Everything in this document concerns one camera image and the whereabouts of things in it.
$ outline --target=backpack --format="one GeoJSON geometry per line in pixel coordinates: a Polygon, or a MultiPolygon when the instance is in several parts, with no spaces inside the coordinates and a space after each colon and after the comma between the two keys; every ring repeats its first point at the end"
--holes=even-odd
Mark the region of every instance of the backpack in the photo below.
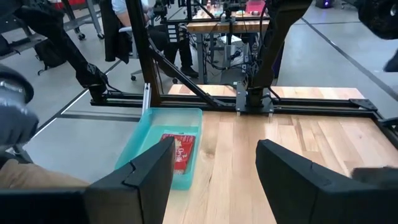
{"type": "Polygon", "coordinates": [[[44,63],[44,69],[38,71],[37,75],[40,75],[41,72],[49,68],[55,68],[67,61],[61,56],[58,49],[49,39],[43,40],[36,44],[34,49],[37,54],[36,58],[44,63]]]}
{"type": "Polygon", "coordinates": [[[11,52],[13,52],[13,50],[10,47],[10,44],[2,35],[0,35],[0,56],[7,55],[11,52]]]}

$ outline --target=red snack box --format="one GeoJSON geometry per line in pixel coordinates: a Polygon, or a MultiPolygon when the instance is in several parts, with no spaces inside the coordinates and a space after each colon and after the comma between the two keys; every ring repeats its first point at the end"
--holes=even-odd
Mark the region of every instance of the red snack box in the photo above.
{"type": "Polygon", "coordinates": [[[195,143],[195,136],[184,134],[163,134],[161,140],[171,136],[175,139],[174,173],[184,174],[195,143]]]}

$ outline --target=desk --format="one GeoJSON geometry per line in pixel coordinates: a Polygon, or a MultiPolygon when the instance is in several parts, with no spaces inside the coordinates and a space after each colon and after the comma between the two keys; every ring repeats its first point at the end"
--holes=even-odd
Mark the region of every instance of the desk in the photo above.
{"type": "MultiPolygon", "coordinates": [[[[212,95],[235,94],[226,86],[201,88],[212,95]]],[[[273,90],[292,98],[363,98],[355,88],[275,86],[273,90]]],[[[182,85],[174,85],[169,93],[192,94],[182,85]]],[[[192,187],[170,192],[164,223],[275,223],[254,162],[260,139],[273,140],[347,176],[355,167],[398,166],[398,150],[368,118],[203,112],[192,187]]]]}
{"type": "MultiPolygon", "coordinates": [[[[209,11],[214,14],[217,9],[211,8],[209,11]]],[[[243,16],[236,17],[253,17],[250,14],[245,14],[243,16]]],[[[209,19],[209,15],[203,11],[199,10],[198,13],[193,17],[193,19],[209,19]]],[[[262,30],[265,31],[268,27],[269,21],[264,20],[262,22],[262,30]]],[[[207,83],[207,77],[205,74],[205,67],[203,63],[203,58],[206,56],[203,52],[203,34],[219,34],[219,33],[228,33],[229,32],[229,24],[226,22],[192,22],[187,26],[187,30],[196,34],[197,36],[197,53],[198,53],[198,73],[199,73],[199,83],[207,83]]],[[[233,25],[234,33],[257,33],[260,31],[260,21],[239,21],[235,22],[233,25]]]]}

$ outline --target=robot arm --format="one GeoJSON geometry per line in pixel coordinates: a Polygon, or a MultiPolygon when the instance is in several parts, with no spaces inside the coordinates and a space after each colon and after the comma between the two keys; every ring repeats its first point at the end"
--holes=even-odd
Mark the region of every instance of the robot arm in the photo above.
{"type": "Polygon", "coordinates": [[[32,85],[18,72],[0,65],[0,153],[27,143],[39,119],[26,107],[33,98],[32,85]]]}

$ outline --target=sneaker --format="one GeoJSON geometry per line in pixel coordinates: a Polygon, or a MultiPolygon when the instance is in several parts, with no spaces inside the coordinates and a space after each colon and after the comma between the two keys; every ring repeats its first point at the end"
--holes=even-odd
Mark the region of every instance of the sneaker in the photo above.
{"type": "Polygon", "coordinates": [[[194,71],[191,67],[181,67],[181,72],[184,73],[186,76],[191,78],[198,78],[199,73],[194,71]]]}

